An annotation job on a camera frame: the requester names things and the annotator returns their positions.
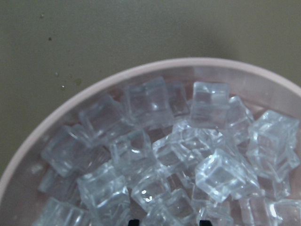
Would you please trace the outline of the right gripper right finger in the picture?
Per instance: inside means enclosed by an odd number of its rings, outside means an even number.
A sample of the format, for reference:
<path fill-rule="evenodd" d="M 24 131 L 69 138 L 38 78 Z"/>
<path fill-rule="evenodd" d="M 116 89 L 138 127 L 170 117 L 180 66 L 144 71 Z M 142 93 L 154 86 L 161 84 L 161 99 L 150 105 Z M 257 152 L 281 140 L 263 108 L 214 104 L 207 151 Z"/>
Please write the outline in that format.
<path fill-rule="evenodd" d="M 199 226 L 212 226 L 212 223 L 210 220 L 200 220 Z"/>

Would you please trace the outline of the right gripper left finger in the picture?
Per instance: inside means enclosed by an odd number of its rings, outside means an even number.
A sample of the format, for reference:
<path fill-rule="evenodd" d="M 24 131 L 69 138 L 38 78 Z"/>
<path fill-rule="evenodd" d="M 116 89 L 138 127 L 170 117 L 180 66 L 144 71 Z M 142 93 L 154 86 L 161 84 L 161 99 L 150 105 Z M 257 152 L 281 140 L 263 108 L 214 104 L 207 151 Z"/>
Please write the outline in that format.
<path fill-rule="evenodd" d="M 131 219 L 131 220 L 129 220 L 128 226 L 139 226 L 139 219 Z"/>

